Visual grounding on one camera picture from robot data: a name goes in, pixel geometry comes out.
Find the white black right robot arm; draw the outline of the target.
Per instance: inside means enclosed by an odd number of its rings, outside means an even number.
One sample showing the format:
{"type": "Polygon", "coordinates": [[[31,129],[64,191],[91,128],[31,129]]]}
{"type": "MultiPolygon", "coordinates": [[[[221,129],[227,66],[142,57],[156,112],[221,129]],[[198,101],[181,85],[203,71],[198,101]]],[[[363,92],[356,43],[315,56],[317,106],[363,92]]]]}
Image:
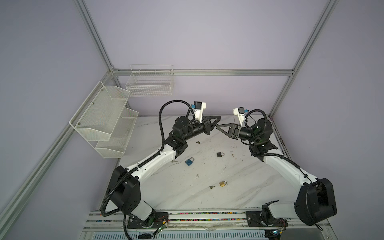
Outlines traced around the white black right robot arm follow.
{"type": "Polygon", "coordinates": [[[270,226],[280,219],[299,219],[308,226],[337,214],[334,187],[326,178],[318,178],[303,170],[288,157],[277,154],[270,141],[272,123],[259,119],[253,126],[221,124],[217,129],[227,137],[245,142],[251,156],[275,169],[294,188],[297,198],[293,202],[271,201],[262,206],[262,224],[270,226]]]}

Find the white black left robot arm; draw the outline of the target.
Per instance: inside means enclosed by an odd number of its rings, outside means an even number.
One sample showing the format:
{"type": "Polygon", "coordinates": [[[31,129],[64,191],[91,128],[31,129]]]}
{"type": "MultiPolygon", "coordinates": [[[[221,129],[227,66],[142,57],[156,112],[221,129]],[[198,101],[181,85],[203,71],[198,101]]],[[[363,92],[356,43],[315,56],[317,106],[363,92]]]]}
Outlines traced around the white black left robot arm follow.
{"type": "Polygon", "coordinates": [[[178,117],[162,149],[132,166],[115,168],[102,202],[102,216],[122,212],[144,222],[152,218],[155,210],[143,200],[141,183],[178,158],[187,149],[187,140],[202,133],[210,135],[220,120],[220,116],[203,116],[191,123],[185,116],[178,117]]]}

